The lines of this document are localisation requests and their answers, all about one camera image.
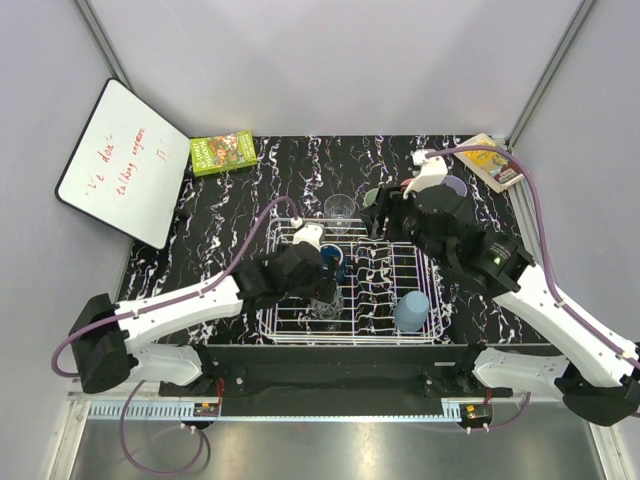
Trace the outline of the green plastic cup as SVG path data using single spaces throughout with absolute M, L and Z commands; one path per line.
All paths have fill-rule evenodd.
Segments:
M 365 208 L 372 206 L 376 202 L 378 192 L 379 192 L 378 188 L 373 188 L 365 193 L 363 198 L 363 206 Z

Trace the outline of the clear glass tumbler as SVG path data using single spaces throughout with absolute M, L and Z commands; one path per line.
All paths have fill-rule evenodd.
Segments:
M 329 302 L 320 300 L 311 301 L 311 309 L 317 319 L 323 321 L 338 320 L 341 317 L 344 307 L 342 295 L 337 292 L 334 298 Z
M 324 202 L 326 227 L 335 234 L 346 234 L 352 227 L 356 210 L 355 201 L 345 194 L 334 194 Z

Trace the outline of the lilac plastic cup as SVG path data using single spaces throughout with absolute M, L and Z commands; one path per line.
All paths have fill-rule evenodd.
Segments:
M 465 198 L 468 193 L 467 184 L 457 176 L 447 175 L 443 179 L 443 184 L 451 188 L 458 196 Z

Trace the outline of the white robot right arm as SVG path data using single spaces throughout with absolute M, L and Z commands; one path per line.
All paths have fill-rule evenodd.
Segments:
M 479 226 L 468 199 L 446 185 L 418 193 L 382 188 L 360 217 L 369 238 L 411 243 L 462 287 L 520 317 L 559 352 L 543 357 L 473 345 L 445 386 L 470 397 L 486 388 L 539 394 L 600 426 L 638 416 L 638 344 L 555 298 L 542 266 L 518 240 Z

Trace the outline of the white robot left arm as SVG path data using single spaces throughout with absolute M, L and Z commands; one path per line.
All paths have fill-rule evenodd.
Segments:
M 184 386 L 196 396 L 215 386 L 201 349 L 161 343 L 176 331 L 256 313 L 295 297 L 329 302 L 341 260 L 307 242 L 238 263 L 230 273 L 140 301 L 90 298 L 73 324 L 71 349 L 83 392 L 98 394 L 126 381 Z

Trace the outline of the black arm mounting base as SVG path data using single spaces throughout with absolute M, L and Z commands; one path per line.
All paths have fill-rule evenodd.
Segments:
M 231 417 L 350 417 L 439 414 L 443 398 L 484 398 L 471 378 L 470 346 L 215 345 L 203 379 L 161 383 L 163 397 L 220 393 Z

